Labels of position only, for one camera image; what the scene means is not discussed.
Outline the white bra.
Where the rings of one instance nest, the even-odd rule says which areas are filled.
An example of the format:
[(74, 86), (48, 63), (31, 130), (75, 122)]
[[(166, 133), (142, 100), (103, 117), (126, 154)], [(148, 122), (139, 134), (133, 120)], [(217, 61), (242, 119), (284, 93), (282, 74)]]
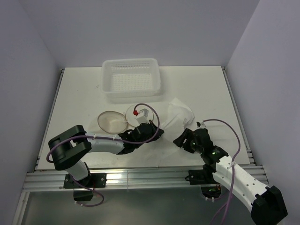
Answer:
[(150, 143), (150, 153), (146, 156), (145, 166), (182, 166), (186, 153), (173, 141), (177, 139), (194, 119), (192, 110), (174, 98), (168, 103), (167, 117), (160, 126), (164, 134), (155, 142)]

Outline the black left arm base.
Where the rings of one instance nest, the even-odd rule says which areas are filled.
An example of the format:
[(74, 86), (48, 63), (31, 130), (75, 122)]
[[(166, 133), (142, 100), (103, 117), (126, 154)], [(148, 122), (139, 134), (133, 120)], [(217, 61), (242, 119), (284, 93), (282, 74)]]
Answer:
[(86, 178), (76, 181), (70, 174), (65, 176), (63, 188), (73, 189), (73, 199), (76, 202), (84, 204), (89, 202), (93, 197), (100, 196), (100, 203), (104, 202), (104, 196), (99, 193), (97, 188), (105, 188), (106, 173), (91, 173)]

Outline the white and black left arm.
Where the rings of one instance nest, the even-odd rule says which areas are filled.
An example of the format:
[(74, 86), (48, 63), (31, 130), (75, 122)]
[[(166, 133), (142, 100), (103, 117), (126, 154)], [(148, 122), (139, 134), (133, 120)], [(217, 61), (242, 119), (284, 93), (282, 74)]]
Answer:
[(50, 151), (46, 160), (53, 163), (57, 171), (67, 171), (70, 179), (80, 187), (86, 187), (91, 183), (90, 170), (82, 161), (86, 154), (108, 152), (126, 155), (145, 143), (158, 140), (162, 134), (164, 130), (151, 120), (123, 133), (103, 136), (89, 135), (82, 125), (76, 125), (48, 142)]

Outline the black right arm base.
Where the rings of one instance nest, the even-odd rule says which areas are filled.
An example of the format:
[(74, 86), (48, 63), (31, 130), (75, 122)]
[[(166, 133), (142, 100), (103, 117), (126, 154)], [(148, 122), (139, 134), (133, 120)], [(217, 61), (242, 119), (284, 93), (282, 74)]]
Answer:
[(190, 185), (200, 185), (201, 193), (204, 197), (212, 199), (221, 196), (221, 184), (214, 181), (212, 173), (207, 172), (204, 169), (189, 170), (188, 176), (184, 179), (189, 182)]

